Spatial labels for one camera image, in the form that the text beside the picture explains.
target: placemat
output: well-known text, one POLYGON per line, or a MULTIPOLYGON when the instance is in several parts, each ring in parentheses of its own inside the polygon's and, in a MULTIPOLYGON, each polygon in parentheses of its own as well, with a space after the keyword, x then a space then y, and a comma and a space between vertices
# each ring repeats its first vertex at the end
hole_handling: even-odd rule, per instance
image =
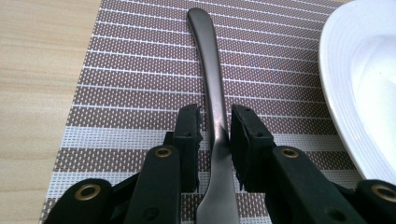
MULTIPOLYGON (((205 107, 186 22, 192 7, 206 10, 215 24, 228 116, 231 104, 253 108, 278 145, 305 151, 331 181, 354 188, 361 177, 332 124, 318 74, 320 32, 340 6, 328 0, 103 0, 40 221, 79 180, 117 184, 139 172, 146 152, 173 131, 183 105, 205 107)), ((199 193, 182 195, 183 223, 193 223, 209 178, 205 124, 199 193)), ((263 194, 239 190, 236 179, 235 191, 241 223, 271 223, 263 194)))

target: table surface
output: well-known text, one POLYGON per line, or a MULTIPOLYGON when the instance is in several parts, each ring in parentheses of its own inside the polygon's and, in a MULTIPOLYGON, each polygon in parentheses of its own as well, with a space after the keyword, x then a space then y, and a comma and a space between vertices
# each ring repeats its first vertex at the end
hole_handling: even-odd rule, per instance
POLYGON ((39 220, 100 2, 1 1, 0 223, 39 220))

